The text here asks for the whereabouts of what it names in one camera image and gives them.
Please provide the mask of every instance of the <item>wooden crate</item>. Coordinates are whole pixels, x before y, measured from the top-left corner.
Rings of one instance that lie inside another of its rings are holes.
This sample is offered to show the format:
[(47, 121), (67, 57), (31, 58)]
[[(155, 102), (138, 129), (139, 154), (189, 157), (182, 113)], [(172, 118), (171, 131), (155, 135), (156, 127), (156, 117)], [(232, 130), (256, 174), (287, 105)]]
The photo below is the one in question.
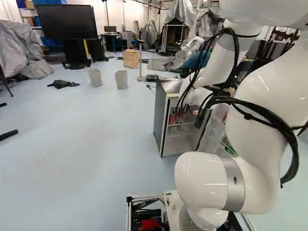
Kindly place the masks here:
[(123, 66), (137, 68), (139, 66), (139, 52), (132, 49), (123, 51)]

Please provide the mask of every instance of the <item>cardboard box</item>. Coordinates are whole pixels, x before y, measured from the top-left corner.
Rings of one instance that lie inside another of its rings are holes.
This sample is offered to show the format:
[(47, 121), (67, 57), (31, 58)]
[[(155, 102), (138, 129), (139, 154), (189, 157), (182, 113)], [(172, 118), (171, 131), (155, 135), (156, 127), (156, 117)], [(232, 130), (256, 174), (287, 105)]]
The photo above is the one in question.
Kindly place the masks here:
[(132, 49), (123, 51), (123, 66), (137, 68), (139, 66), (139, 51)]
[(25, 4), (27, 8), (34, 8), (33, 1), (31, 0), (25, 0)]
[(30, 26), (34, 26), (33, 17), (24, 17), (24, 22), (29, 23)]

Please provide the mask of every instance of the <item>metal cabinet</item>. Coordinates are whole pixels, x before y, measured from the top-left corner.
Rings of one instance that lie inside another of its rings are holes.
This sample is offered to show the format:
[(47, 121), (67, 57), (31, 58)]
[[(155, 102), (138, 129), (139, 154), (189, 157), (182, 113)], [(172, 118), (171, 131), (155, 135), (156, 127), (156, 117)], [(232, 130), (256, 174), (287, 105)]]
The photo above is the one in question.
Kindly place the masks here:
[(156, 82), (153, 134), (161, 157), (195, 151), (203, 130), (204, 125), (200, 129), (194, 126), (196, 105), (190, 105), (181, 118), (175, 117), (181, 83), (180, 79)]

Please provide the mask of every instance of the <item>black cloth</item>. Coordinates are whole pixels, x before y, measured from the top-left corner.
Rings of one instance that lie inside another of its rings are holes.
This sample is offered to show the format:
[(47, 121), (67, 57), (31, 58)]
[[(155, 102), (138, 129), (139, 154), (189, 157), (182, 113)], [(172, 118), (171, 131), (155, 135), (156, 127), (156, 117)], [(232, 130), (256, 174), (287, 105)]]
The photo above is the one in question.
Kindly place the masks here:
[(80, 86), (79, 83), (75, 83), (75, 82), (68, 82), (68, 81), (64, 81), (64, 80), (55, 80), (53, 83), (47, 85), (47, 87), (51, 87), (54, 86), (57, 89), (61, 89), (61, 88), (66, 88), (66, 87), (76, 87), (76, 86)]

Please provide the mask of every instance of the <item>black chair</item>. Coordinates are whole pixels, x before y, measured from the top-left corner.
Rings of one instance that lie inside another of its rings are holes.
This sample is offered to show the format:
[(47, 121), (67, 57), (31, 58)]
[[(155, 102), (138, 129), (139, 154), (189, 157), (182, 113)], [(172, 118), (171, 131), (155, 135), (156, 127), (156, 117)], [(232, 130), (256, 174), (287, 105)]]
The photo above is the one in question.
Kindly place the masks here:
[(0, 67), (0, 81), (4, 84), (4, 86), (6, 87), (6, 89), (9, 91), (10, 95), (13, 97), (13, 94), (11, 93), (9, 86), (8, 86), (8, 82), (4, 77), (4, 74), (2, 72), (2, 69)]

